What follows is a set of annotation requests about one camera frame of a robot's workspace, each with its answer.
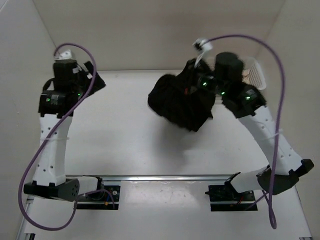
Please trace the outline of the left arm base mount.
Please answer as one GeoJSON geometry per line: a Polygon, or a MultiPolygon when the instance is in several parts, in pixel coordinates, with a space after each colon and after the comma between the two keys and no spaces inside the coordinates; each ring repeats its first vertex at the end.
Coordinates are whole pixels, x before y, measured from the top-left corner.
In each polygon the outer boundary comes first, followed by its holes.
{"type": "Polygon", "coordinates": [[[118,210],[120,204],[121,185],[119,182],[105,181],[100,176],[82,176],[77,210],[118,210]]]}

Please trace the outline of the black trousers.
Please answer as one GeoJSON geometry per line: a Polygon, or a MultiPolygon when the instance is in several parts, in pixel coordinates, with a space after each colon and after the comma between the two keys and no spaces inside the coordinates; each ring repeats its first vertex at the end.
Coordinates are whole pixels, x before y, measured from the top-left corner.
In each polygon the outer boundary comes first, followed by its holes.
{"type": "Polygon", "coordinates": [[[188,60],[178,75],[165,74],[148,94],[148,106],[157,115],[190,132],[197,132],[213,119],[212,108],[216,101],[213,92],[197,87],[197,73],[208,73],[209,66],[202,61],[194,68],[195,59],[188,60]]]}

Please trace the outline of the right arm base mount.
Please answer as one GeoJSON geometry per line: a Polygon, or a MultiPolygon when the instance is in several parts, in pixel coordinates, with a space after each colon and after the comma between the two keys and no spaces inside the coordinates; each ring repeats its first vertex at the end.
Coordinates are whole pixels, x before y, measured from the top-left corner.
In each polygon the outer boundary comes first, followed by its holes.
{"type": "Polygon", "coordinates": [[[212,184],[205,192],[209,196],[211,212],[255,212],[257,205],[252,190],[237,193],[229,183],[212,184]]]}

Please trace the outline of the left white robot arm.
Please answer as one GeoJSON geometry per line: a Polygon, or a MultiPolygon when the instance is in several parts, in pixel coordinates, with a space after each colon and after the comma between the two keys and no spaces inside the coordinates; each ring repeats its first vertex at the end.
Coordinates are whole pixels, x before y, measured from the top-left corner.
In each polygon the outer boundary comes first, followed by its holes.
{"type": "Polygon", "coordinates": [[[42,148],[36,157],[32,181],[24,183],[23,193],[68,202],[87,193],[93,200],[100,200],[105,194],[102,179],[93,175],[68,178],[65,155],[73,107],[83,96],[93,95],[106,84],[94,73],[90,61],[81,67],[75,59],[59,59],[53,63],[53,73],[54,77],[44,84],[39,98],[42,148]]]}

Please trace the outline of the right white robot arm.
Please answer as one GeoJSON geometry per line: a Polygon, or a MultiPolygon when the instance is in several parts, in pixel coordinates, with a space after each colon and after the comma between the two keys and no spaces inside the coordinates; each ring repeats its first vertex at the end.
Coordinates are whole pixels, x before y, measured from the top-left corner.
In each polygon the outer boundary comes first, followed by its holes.
{"type": "Polygon", "coordinates": [[[227,198],[236,200],[250,190],[278,195],[314,168],[311,159],[302,158],[289,144],[280,131],[280,120],[273,119],[262,93],[243,81],[244,63],[236,54],[219,53],[214,69],[193,58],[187,61],[185,70],[198,91],[221,96],[222,104],[250,132],[269,163],[258,170],[233,174],[224,183],[227,198]]]}

